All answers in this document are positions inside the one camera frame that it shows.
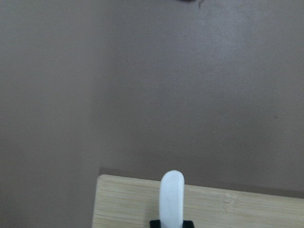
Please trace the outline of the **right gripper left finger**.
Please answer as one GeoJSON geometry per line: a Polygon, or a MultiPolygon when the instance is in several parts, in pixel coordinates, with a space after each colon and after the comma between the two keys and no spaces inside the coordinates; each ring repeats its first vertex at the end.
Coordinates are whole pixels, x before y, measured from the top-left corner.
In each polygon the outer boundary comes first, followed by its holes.
{"type": "Polygon", "coordinates": [[[160,220],[151,220],[149,222],[150,228],[161,228],[161,221],[160,220]]]}

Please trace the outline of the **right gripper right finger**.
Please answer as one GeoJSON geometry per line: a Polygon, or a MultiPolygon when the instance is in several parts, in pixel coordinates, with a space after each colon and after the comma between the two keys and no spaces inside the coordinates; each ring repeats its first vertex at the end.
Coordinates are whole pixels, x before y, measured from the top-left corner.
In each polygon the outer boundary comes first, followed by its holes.
{"type": "Polygon", "coordinates": [[[194,228],[194,223],[191,220],[184,220],[182,228],[194,228]]]}

